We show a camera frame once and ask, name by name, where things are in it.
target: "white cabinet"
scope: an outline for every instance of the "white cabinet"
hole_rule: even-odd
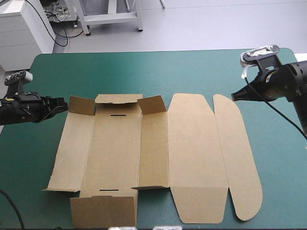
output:
[[[55,34],[39,0],[29,0]],[[5,71],[29,69],[39,54],[52,53],[54,41],[35,10],[24,0],[10,0],[0,6],[0,65]]]

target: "white drawer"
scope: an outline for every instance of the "white drawer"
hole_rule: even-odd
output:
[[[35,39],[29,30],[0,33],[0,47],[34,44]]]
[[[0,17],[0,33],[28,29],[29,28],[21,15]]]
[[[37,44],[0,47],[0,65],[5,71],[29,69],[39,54]]]

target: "cardboard panel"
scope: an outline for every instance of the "cardboard panel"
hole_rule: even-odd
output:
[[[255,216],[262,204],[262,187],[237,105],[222,95],[213,97],[215,117],[236,215]]]
[[[169,182],[180,219],[219,223],[228,190],[215,116],[199,94],[174,94],[168,110]]]
[[[136,222],[137,217],[137,207],[138,207],[138,191],[135,190],[119,190],[119,191],[96,191],[96,192],[89,192],[89,191],[81,191],[79,197],[92,197],[92,196],[113,196],[113,197],[133,197],[134,201],[134,218]]]
[[[95,101],[71,96],[69,99],[69,112],[83,115],[94,115]]]
[[[129,190],[138,185],[142,121],[138,110],[126,116],[96,113],[83,191]]]
[[[133,197],[93,196],[71,199],[73,227],[135,226]]]
[[[228,188],[171,187],[179,217],[183,223],[223,221]]]
[[[144,115],[166,112],[166,108],[161,96],[138,99],[138,104]]]
[[[167,112],[143,115],[139,186],[168,187]]]
[[[135,103],[138,99],[143,98],[143,94],[99,94],[95,102],[106,104],[125,104]]]
[[[68,113],[49,181],[49,191],[80,191],[94,128],[94,116]]]
[[[100,116],[100,115],[125,116],[130,114],[142,114],[141,108],[137,103],[97,104],[95,116]]]
[[[171,187],[228,187],[214,113],[205,98],[174,94],[167,121]]]

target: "black cable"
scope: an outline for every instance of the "black cable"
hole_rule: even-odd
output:
[[[275,112],[277,112],[280,116],[282,116],[284,119],[286,119],[291,125],[293,125],[302,135],[303,137],[307,140],[307,136],[305,135],[305,133],[303,132],[303,130],[301,130],[301,128],[299,126],[297,126],[296,123],[294,123],[293,121],[291,121],[288,117],[286,117],[282,112],[280,112],[278,109],[276,109],[273,105],[271,105],[264,97],[262,97],[249,83],[248,79],[245,78],[246,84],[252,89],[252,91],[254,91],[254,93],[260,98],[262,99],[269,107],[271,107]]]
[[[14,204],[14,202],[12,201],[12,199],[10,198],[10,196],[6,192],[4,192],[2,189],[0,189],[0,193],[2,193],[5,196],[5,198],[9,201],[10,205],[14,208],[14,210],[15,210],[17,216],[18,216],[21,229],[24,230],[24,222],[23,222],[23,219],[20,215],[18,208],[16,207],[16,205]]]
[[[0,5],[3,3],[3,2],[5,2],[6,0],[2,0],[2,1],[0,1]]]
[[[65,37],[65,36],[63,36],[63,35],[60,35],[60,34],[58,34],[58,33],[56,33],[56,32],[54,32],[56,35],[58,35],[58,36],[60,36],[60,37]],[[68,36],[68,38],[74,38],[74,37],[78,37],[78,36],[80,36],[81,34],[83,33],[83,30],[79,33],[79,34],[77,34],[77,35],[74,35],[74,36]]]
[[[49,36],[52,38],[52,40],[53,40],[56,44],[58,44],[59,46],[61,46],[61,47],[67,46],[67,45],[68,45],[68,37],[66,37],[66,44],[65,44],[65,45],[61,45],[60,43],[58,43],[58,42],[52,37],[51,33],[49,32],[49,30],[48,30],[48,28],[47,28],[47,26],[46,26],[44,20],[42,19],[42,17],[41,17],[40,14],[38,13],[37,9],[36,9],[36,8],[32,5],[32,3],[30,3],[28,0],[25,0],[25,1],[26,1],[27,3],[29,3],[30,6],[32,6],[32,8],[35,10],[35,12],[36,12],[37,15],[39,16],[40,20],[43,22],[44,27],[46,28],[46,30],[47,30]]]
[[[49,18],[49,17],[54,17],[54,16],[56,16],[55,14],[53,14],[53,13],[51,13],[51,12],[49,12],[49,11],[45,11],[45,13],[49,13],[49,14],[50,14],[50,15],[47,15],[48,18]],[[58,34],[58,33],[56,33],[56,32],[54,32],[54,33],[55,33],[56,35],[60,36],[60,37],[74,38],[74,37],[80,36],[80,35],[83,33],[83,30],[82,30],[79,34],[74,35],[74,36],[63,36],[63,35],[60,35],[60,34]]]

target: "slot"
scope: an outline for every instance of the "slot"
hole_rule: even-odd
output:
[[[99,189],[99,191],[118,191],[118,189]]]

